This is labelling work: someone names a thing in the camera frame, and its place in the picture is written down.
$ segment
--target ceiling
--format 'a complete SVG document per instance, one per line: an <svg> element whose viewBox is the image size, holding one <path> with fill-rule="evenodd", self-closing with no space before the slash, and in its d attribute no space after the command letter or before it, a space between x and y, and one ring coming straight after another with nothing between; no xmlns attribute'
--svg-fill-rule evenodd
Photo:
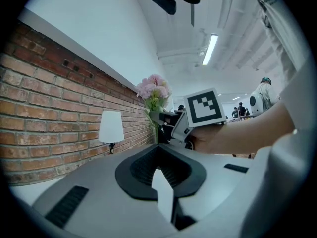
<svg viewBox="0 0 317 238"><path fill-rule="evenodd" d="M201 0L195 6L176 0L168 15L151 0L137 0L157 45L157 55L173 89L182 96L215 87L223 102L251 93L263 76L280 92L278 63L260 21L256 0ZM206 66L202 65L211 34L219 36Z"/></svg>

